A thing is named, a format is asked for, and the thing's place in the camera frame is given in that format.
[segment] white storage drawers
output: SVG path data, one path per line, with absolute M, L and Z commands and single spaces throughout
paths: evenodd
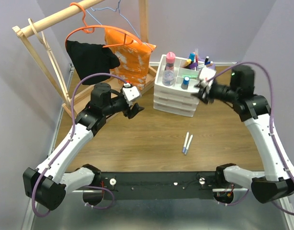
M 176 57 L 174 64 L 174 72 L 175 76 L 177 76 L 176 80 L 172 86 L 165 86 L 162 84 L 162 76 L 166 66 L 166 55 L 162 55 L 155 79 L 154 109 L 182 116 L 194 116 L 199 100 L 191 96 L 191 94 L 199 91 L 199 89 L 194 87 L 198 81 L 196 79 L 190 79 L 187 90 L 182 89 L 181 84 L 184 75 L 197 76 L 198 72 L 180 68 L 185 61 L 185 58 Z

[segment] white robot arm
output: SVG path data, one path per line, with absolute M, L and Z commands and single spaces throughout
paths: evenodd
M 74 127 L 64 140 L 35 170 L 27 168 L 24 172 L 26 195 L 35 198 L 49 210 L 54 210 L 66 194 L 91 183 L 98 184 L 100 170 L 91 165 L 83 165 L 72 173 L 65 171 L 85 144 L 104 126 L 107 116 L 123 112 L 124 116 L 131 119 L 142 111 L 143 107 L 133 104 L 140 97 L 137 87 L 130 83 L 125 83 L 120 92 L 112 90 L 107 83 L 96 84 L 91 92 L 91 101 L 77 115 Z
M 270 131 L 271 108 L 267 100 L 253 93 L 254 71 L 249 66 L 235 66 L 232 68 L 230 86 L 218 84 L 214 75 L 215 71 L 212 69 L 204 68 L 201 71 L 197 85 L 200 89 L 194 96 L 206 104 L 212 103 L 214 99 L 232 103 L 233 110 L 250 131 L 264 166 L 264 172 L 252 172 L 235 164 L 222 165 L 216 169 L 217 181 L 247 188 L 261 203 L 294 193 L 294 184 L 289 175 L 290 172 L 294 177 L 294 166 L 286 155 L 274 124 L 273 132 Z M 279 149 L 276 148 L 272 135 L 277 137 Z M 287 167 L 284 166 L 279 154 L 282 155 Z

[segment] marker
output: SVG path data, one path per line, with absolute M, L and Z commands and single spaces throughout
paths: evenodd
M 198 69 L 201 69 L 201 68 L 203 68 L 203 67 L 210 67 L 210 66 L 212 66 L 212 65 L 213 65 L 213 62 L 212 62 L 212 61 L 209 61 L 209 62 L 207 62 L 206 64 L 199 65 L 199 66 L 198 66 Z
M 209 61 L 209 62 L 207 62 L 207 64 L 205 64 L 207 67 L 210 67 L 210 66 L 213 65 L 213 62 L 212 62 L 212 61 Z
M 190 134 L 190 132 L 187 132 L 187 133 L 186 133 L 185 140 L 184 140 L 184 144 L 183 144 L 182 153 L 185 152 L 185 149 L 186 149 L 186 143 L 187 143 L 187 139 L 189 138 L 189 134 Z
M 188 77 L 190 79 L 196 79 L 197 75 L 182 75 L 183 78 Z
M 189 59 L 192 60 L 192 61 L 195 61 L 195 54 L 194 53 L 190 53 Z
M 209 61 L 209 58 L 210 58 L 209 56 L 206 56 L 206 57 L 205 57 L 205 60 L 204 60 L 204 64 L 205 64 L 205 65 L 206 65 L 206 63 Z
M 187 59 L 187 60 L 185 61 L 184 65 L 183 65 L 181 68 L 185 68 L 185 67 L 187 67 L 188 65 L 190 65 L 191 62 L 192 62 L 192 60 Z
M 190 140 L 189 142 L 187 142 L 187 146 L 186 146 L 186 149 L 185 149 L 185 152 L 184 152 L 184 155 L 187 154 L 188 150 L 189 150 L 189 147 L 190 147 L 190 144 L 191 144 L 191 141 L 193 139 L 193 135 L 190 136 Z
M 197 62 L 190 64 L 190 69 L 195 69 L 198 66 Z

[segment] black cloth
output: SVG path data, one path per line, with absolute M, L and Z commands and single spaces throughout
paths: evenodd
M 103 48 L 103 46 L 66 41 L 66 51 L 81 80 L 94 73 L 110 73 L 110 69 L 120 66 L 118 57 L 110 48 Z M 94 85 L 109 78 L 101 75 L 86 80 L 83 85 Z

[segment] orange plastic bag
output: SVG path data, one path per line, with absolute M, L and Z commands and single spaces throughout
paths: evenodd
M 124 42 L 123 33 L 107 28 L 104 31 L 106 44 L 113 45 Z M 131 40 L 132 38 L 126 37 L 126 43 L 131 42 Z M 126 46 L 110 47 L 120 61 L 119 67 L 110 70 L 111 74 L 130 81 L 139 90 L 142 90 L 146 83 L 150 55 L 156 47 L 148 43 L 140 45 L 136 41 Z

